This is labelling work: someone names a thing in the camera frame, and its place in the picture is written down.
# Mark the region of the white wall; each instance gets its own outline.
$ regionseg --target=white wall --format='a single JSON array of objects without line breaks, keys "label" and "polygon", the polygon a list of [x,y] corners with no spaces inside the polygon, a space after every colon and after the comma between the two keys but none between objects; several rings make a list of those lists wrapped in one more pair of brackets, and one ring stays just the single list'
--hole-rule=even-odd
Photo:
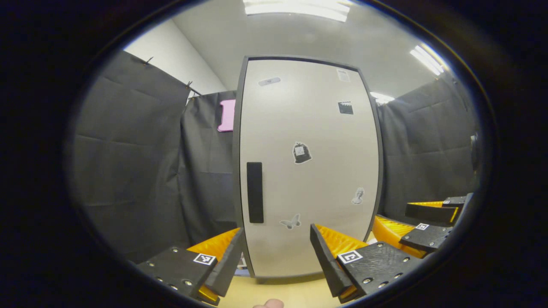
[{"label": "white wall", "polygon": [[143,34],[124,50],[145,61],[154,57],[150,64],[185,84],[192,81],[190,86],[201,94],[226,91],[219,77],[171,19]]}]

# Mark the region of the black square sticker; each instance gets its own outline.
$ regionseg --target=black square sticker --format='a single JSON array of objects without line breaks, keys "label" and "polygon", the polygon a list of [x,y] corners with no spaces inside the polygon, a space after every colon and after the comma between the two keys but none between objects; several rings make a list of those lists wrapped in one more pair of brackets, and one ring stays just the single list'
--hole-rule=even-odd
[{"label": "black square sticker", "polygon": [[352,110],[352,104],[349,101],[340,101],[339,112],[345,115],[353,115],[354,110]]}]

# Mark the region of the pink sign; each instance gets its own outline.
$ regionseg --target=pink sign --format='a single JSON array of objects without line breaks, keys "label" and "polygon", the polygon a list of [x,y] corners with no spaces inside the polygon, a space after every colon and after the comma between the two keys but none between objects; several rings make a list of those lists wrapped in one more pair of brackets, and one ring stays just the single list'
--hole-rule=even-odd
[{"label": "pink sign", "polygon": [[217,127],[217,130],[220,132],[231,132],[234,129],[234,107],[236,106],[236,100],[224,100],[221,102],[221,106],[221,125]]}]

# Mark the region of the gray fabric backdrop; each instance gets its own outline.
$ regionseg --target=gray fabric backdrop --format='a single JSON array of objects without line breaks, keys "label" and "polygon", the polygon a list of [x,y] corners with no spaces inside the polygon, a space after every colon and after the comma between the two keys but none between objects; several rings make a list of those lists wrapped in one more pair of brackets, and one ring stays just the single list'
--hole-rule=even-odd
[{"label": "gray fabric backdrop", "polygon": [[385,156],[381,213],[418,224],[405,217],[407,202],[440,201],[472,192],[470,136],[477,124],[459,83],[441,78],[378,110]]},{"label": "gray fabric backdrop", "polygon": [[236,91],[189,100],[181,119],[179,164],[183,212],[192,243],[236,227],[232,186],[232,132],[219,132],[223,100]]},{"label": "gray fabric backdrop", "polygon": [[188,94],[177,79],[120,52],[80,111],[75,193],[99,232],[135,263],[189,242],[177,177]]}]

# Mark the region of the ceiling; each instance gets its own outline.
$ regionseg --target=ceiling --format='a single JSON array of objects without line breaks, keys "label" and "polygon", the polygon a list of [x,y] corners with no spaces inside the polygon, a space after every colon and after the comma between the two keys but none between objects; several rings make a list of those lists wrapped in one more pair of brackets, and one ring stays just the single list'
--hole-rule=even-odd
[{"label": "ceiling", "polygon": [[299,14],[246,16],[242,0],[210,0],[173,18],[227,89],[245,55],[285,54],[357,66],[373,92],[398,97],[435,76],[410,55],[420,41],[397,22],[352,4],[346,22]]}]

